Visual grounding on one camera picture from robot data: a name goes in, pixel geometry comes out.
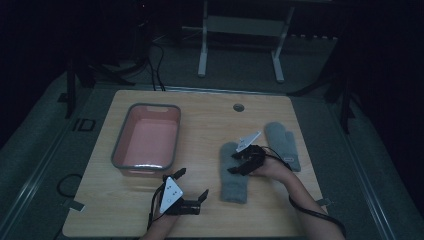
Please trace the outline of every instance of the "oven mitt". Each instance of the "oven mitt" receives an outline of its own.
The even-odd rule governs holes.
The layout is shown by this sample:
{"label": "oven mitt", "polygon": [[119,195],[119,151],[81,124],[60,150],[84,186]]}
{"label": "oven mitt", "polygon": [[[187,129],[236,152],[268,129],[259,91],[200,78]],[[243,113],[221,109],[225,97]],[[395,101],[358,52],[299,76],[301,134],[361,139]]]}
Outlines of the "oven mitt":
{"label": "oven mitt", "polygon": [[236,153],[238,144],[228,142],[219,152],[220,175],[221,175],[221,201],[244,204],[247,202],[247,179],[248,176],[231,174],[228,169],[240,165],[239,160],[231,157]]}
{"label": "oven mitt", "polygon": [[271,122],[265,126],[265,136],[268,146],[288,163],[293,172],[300,172],[299,157],[296,142],[292,132],[279,122]]}

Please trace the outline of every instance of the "wooden tabletop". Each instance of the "wooden tabletop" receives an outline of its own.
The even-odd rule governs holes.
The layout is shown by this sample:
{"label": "wooden tabletop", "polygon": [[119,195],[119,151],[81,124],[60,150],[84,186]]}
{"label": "wooden tabletop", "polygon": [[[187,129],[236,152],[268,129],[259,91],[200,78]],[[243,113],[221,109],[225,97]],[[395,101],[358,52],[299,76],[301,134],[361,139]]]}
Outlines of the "wooden tabletop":
{"label": "wooden tabletop", "polygon": [[[150,203],[161,179],[125,177],[111,156],[125,116],[134,103],[174,104],[181,125],[174,170],[187,168],[177,180],[184,199],[194,200],[209,189],[200,215],[182,216],[169,237],[297,236],[303,232],[284,187],[262,177],[250,177],[247,204],[219,199],[219,149],[227,142],[261,131],[254,144],[266,146],[264,126],[278,121],[292,131],[302,171],[297,176],[315,199],[321,191],[311,165],[291,101],[284,96],[229,93],[118,91],[94,147],[75,201],[63,227],[69,237],[137,237],[146,231]],[[242,104],[243,112],[233,109]]]}

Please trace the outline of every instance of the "wire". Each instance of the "wire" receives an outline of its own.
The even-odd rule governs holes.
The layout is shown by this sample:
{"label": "wire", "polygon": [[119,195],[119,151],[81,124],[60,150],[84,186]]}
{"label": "wire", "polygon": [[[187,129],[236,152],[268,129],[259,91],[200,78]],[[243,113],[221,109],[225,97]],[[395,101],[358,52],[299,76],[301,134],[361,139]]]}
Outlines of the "wire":
{"label": "wire", "polygon": [[158,65],[157,65],[156,69],[153,67],[153,64],[152,64],[152,61],[150,60],[150,58],[147,59],[147,62],[149,64],[149,66],[150,66],[151,75],[152,75],[151,77],[152,77],[153,90],[156,91],[156,84],[155,84],[155,73],[156,73],[156,78],[158,80],[160,89],[162,91],[166,91],[165,85],[163,85],[162,80],[160,79],[160,74],[159,74],[159,68],[160,68],[160,65],[162,63],[163,57],[165,55],[165,51],[163,50],[163,48],[161,46],[157,45],[156,43],[153,43],[152,42],[151,44],[152,44],[152,46],[157,47],[157,48],[159,48],[161,50],[161,57],[159,59],[159,62],[158,62]]}
{"label": "wire", "polygon": [[290,196],[289,196],[289,201],[290,201],[290,204],[295,209],[299,210],[300,212],[303,212],[303,213],[309,214],[313,217],[317,217],[317,218],[323,219],[325,221],[329,221],[329,222],[336,224],[340,228],[340,231],[342,232],[343,236],[346,238],[346,228],[343,225],[343,223],[341,223],[339,220],[337,220],[333,217],[330,217],[328,215],[319,213],[319,212],[315,212],[315,211],[312,211],[312,210],[309,210],[309,209],[302,208],[301,206],[297,205],[297,203],[295,201],[293,201],[293,199]]}
{"label": "wire", "polygon": [[153,214],[154,214],[154,212],[155,212],[155,201],[156,201],[156,196],[163,190],[165,188],[165,183],[163,183],[158,189],[156,189],[156,191],[155,191],[155,193],[153,194],[153,197],[152,197],[152,203],[151,203],[151,205],[150,205],[150,213],[149,213],[149,221],[148,221],[148,223],[147,223],[147,229],[149,229],[150,228],[150,226],[152,225],[152,223],[154,222],[154,221],[156,221],[156,220],[158,220],[160,217],[162,217],[162,216],[159,216],[158,218],[156,218],[156,219],[154,219],[153,220]]}
{"label": "wire", "polygon": [[[262,147],[262,148],[266,148],[266,149],[271,150],[278,157],[275,157],[275,156],[272,156],[272,155],[269,155],[269,154],[265,154],[265,156],[268,156],[268,157],[271,157],[271,158],[280,160],[288,169],[290,169],[290,171],[292,170],[291,167],[290,167],[290,165],[288,163],[284,162],[283,159],[278,155],[278,153],[276,151],[274,151],[272,148],[270,148],[270,147]],[[300,212],[303,212],[303,213],[309,214],[311,216],[314,216],[314,217],[317,217],[317,218],[321,218],[323,220],[326,220],[326,221],[329,221],[329,222],[332,222],[332,223],[336,224],[340,228],[340,230],[342,231],[343,236],[346,238],[346,228],[343,225],[343,223],[341,223],[339,220],[337,220],[337,219],[335,219],[333,217],[330,217],[328,215],[319,213],[319,212],[315,212],[315,211],[312,211],[312,210],[309,210],[309,209],[302,208],[295,201],[293,201],[293,199],[290,197],[290,195],[289,195],[289,201],[290,201],[290,204],[295,209],[299,210]]]}
{"label": "wire", "polygon": [[286,163],[286,162],[283,160],[283,158],[281,158],[281,157],[280,157],[280,155],[278,155],[278,153],[277,153],[274,149],[272,149],[272,148],[270,148],[270,147],[265,147],[265,146],[263,146],[262,148],[269,149],[269,150],[271,150],[271,151],[272,151],[275,155],[277,155],[277,157],[276,157],[276,156],[272,156],[272,155],[270,155],[270,154],[265,154],[265,156],[267,156],[267,157],[271,157],[271,158],[274,158],[274,159],[276,159],[276,160],[281,161],[281,162],[284,164],[284,166],[286,166],[286,168],[290,169],[290,171],[293,171],[293,170],[292,170],[292,168],[291,168],[291,166],[290,166],[290,164]]}
{"label": "wire", "polygon": [[131,75],[129,75],[129,73],[124,74],[125,79],[131,79],[139,74],[141,74],[142,72],[144,72],[144,70],[146,70],[147,68],[147,61],[143,64],[143,66],[141,67],[141,69],[137,70],[137,72],[132,73]]}
{"label": "wire", "polygon": [[57,183],[57,185],[56,185],[56,191],[61,195],[61,196],[63,196],[63,197],[68,197],[68,198],[73,198],[73,197],[75,197],[75,194],[66,194],[66,193],[64,193],[63,191],[62,191],[62,188],[61,188],[61,186],[62,186],[62,183],[65,181],[65,180],[67,180],[67,179],[69,179],[69,178],[71,178],[71,177],[78,177],[78,178],[80,178],[80,179],[82,179],[82,176],[80,175],[80,174],[76,174],[76,173],[72,173],[72,174],[68,174],[68,175],[66,175],[65,177],[63,177],[62,179],[60,179],[60,181]]}

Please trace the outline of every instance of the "human hand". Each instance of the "human hand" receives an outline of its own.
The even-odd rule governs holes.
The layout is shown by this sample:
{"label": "human hand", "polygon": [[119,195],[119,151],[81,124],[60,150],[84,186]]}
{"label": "human hand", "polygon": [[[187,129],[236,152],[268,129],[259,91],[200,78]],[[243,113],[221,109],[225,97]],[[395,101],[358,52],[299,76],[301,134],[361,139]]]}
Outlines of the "human hand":
{"label": "human hand", "polygon": [[143,240],[162,240],[165,239],[171,232],[177,220],[180,218],[179,215],[167,215],[159,212],[159,199],[157,199],[157,205],[155,214],[152,218],[152,224],[150,228],[140,239]]}
{"label": "human hand", "polygon": [[264,176],[280,182],[294,176],[292,171],[280,161],[266,157],[264,164],[250,173],[252,176]]}

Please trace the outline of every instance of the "white metal frame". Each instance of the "white metal frame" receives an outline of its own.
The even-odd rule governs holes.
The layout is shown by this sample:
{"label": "white metal frame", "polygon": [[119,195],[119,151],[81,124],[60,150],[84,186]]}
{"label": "white metal frame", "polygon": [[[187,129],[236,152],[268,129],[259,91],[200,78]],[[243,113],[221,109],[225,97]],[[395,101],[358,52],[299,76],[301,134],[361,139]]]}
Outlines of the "white metal frame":
{"label": "white metal frame", "polygon": [[200,51],[199,69],[197,72],[199,77],[206,76],[208,32],[222,32],[278,37],[278,45],[275,50],[271,51],[271,57],[277,82],[284,82],[280,54],[293,17],[294,7],[290,7],[285,21],[274,21],[208,15],[208,0],[204,0],[203,4],[202,48]]}

